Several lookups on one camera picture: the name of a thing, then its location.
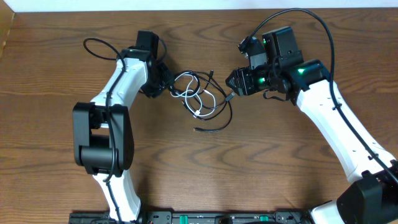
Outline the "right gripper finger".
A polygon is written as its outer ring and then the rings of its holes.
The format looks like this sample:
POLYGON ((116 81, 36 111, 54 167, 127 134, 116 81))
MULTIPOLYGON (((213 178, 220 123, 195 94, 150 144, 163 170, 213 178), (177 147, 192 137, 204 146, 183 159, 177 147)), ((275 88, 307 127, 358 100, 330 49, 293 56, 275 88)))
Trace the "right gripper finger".
POLYGON ((233 70, 233 71, 231 72, 231 74, 227 77, 227 79, 225 80, 225 82, 226 82, 226 83, 236 83, 237 74, 238 74, 238 71, 237 71, 237 70, 233 70))
POLYGON ((236 83, 235 80, 226 80, 226 85, 233 90, 233 92, 237 95, 241 95, 241 88, 236 83))

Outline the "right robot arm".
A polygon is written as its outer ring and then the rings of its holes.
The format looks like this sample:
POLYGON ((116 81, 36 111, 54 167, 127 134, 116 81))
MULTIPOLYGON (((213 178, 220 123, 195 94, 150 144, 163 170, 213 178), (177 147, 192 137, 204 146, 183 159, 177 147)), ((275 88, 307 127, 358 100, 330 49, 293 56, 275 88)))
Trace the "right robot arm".
POLYGON ((247 67, 226 84, 238 95, 277 91, 320 130, 350 184, 336 200, 310 209, 312 223, 389 223, 397 220, 397 160, 368 133, 317 59, 305 61, 292 28, 248 37, 239 45, 247 67))

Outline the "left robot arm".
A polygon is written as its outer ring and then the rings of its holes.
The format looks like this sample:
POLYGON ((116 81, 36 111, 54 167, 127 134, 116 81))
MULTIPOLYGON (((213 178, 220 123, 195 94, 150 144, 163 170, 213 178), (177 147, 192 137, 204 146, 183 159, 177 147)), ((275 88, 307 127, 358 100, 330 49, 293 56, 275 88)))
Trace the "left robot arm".
POLYGON ((140 91, 155 98, 174 80, 157 57, 160 43, 155 33, 140 30, 135 45, 116 52, 116 69, 103 90, 73 108, 75 162, 99 183, 109 211, 71 213, 70 223, 141 223, 141 200, 130 173, 134 138, 129 110, 140 91))

